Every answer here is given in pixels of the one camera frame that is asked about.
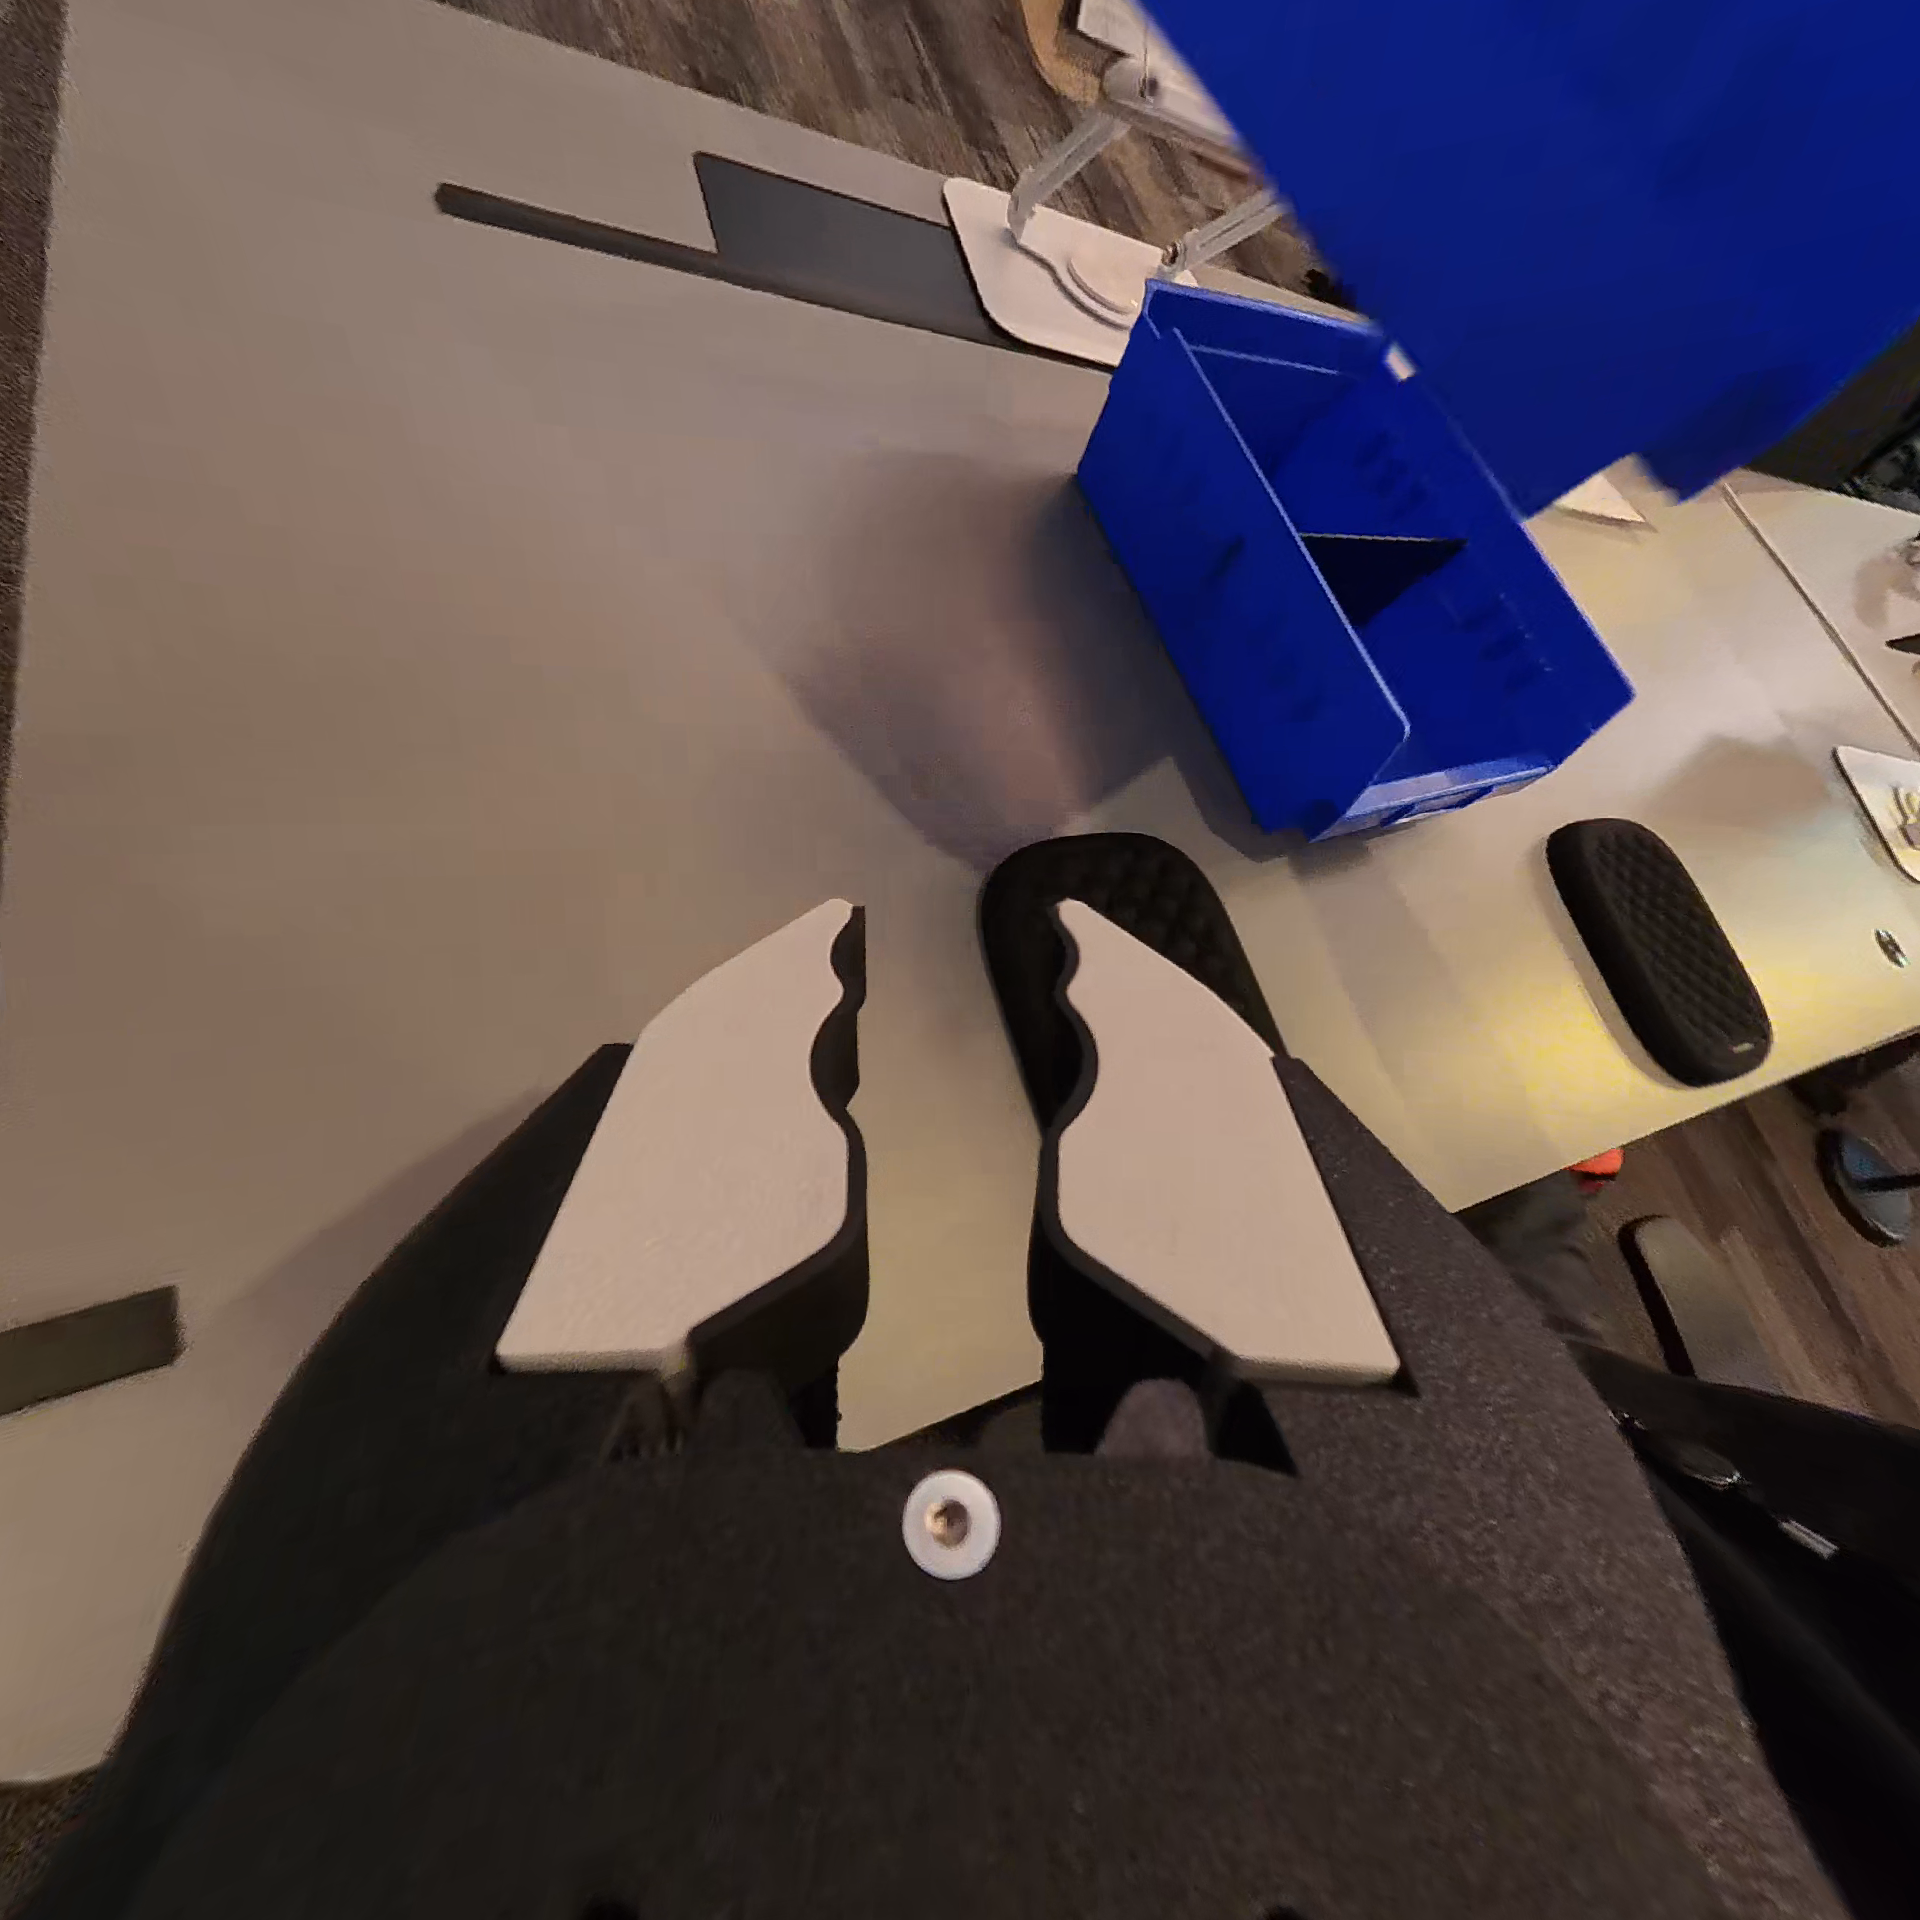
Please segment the black wrist rest pad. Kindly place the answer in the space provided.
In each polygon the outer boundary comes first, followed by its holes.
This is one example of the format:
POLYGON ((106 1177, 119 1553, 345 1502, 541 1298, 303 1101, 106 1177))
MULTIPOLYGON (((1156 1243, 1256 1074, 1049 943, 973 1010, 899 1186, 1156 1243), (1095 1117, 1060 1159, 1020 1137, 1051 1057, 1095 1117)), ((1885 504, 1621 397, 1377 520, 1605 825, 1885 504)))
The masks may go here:
POLYGON ((1686 1087, 1732 1083, 1774 1052, 1774 1021, 1690 872, 1628 820, 1564 824, 1546 842, 1571 926, 1627 1027, 1686 1087))
POLYGON ((1235 917, 1189 851, 1131 828, 1051 835, 1000 859, 976 897, 979 952, 1038 1131, 1055 1124, 1085 1068, 1060 1010, 1060 901, 1092 906, 1287 1055, 1235 917))

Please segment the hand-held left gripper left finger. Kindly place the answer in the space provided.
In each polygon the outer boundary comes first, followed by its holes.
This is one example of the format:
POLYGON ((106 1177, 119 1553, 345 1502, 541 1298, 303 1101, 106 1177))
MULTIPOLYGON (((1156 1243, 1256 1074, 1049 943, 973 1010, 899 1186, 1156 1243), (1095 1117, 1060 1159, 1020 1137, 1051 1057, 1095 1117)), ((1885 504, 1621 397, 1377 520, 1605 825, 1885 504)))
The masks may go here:
POLYGON ((717 1371, 778 1290, 862 1246, 866 914, 824 901, 642 1024, 497 1339, 503 1371, 717 1371))

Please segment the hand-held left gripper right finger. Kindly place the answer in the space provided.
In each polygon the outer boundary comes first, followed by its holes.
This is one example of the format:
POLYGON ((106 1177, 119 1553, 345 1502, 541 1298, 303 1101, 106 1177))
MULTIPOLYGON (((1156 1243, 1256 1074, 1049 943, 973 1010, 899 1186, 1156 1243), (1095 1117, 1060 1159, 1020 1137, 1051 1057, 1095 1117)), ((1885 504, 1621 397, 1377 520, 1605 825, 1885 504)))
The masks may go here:
POLYGON ((1041 1133, 1044 1242, 1231 1377, 1395 1382, 1272 1044, 1095 906, 1065 897, 1055 925, 1082 1068, 1041 1133))

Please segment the blue divided plastic bin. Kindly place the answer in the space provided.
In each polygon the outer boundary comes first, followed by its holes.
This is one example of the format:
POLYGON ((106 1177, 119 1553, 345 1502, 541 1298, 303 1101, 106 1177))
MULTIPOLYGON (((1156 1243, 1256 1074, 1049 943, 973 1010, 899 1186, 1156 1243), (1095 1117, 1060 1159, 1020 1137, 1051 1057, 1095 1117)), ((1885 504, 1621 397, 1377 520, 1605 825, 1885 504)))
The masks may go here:
POLYGON ((1377 323, 1149 281, 1078 489, 1268 833, 1523 790, 1634 703, 1377 323))

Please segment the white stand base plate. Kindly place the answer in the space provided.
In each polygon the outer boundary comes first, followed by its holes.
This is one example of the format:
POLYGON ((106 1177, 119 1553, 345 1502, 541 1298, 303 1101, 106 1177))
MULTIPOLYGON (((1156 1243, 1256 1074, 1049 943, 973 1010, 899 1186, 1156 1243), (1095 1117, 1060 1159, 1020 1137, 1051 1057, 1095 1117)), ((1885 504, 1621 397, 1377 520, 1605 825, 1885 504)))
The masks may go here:
POLYGON ((1013 189, 944 181, 947 224, 979 306, 1020 346, 1112 369, 1149 292, 1196 287, 1199 267, 1287 211, 1283 196, 1262 183, 1161 249, 1058 211, 1060 189, 1135 131, 1231 165, 1248 163, 1208 96, 1165 87, 1143 61, 1124 60, 1107 70, 1097 103, 1013 189))
POLYGON ((1894 870, 1918 880, 1918 759, 1837 746, 1831 761, 1894 870))

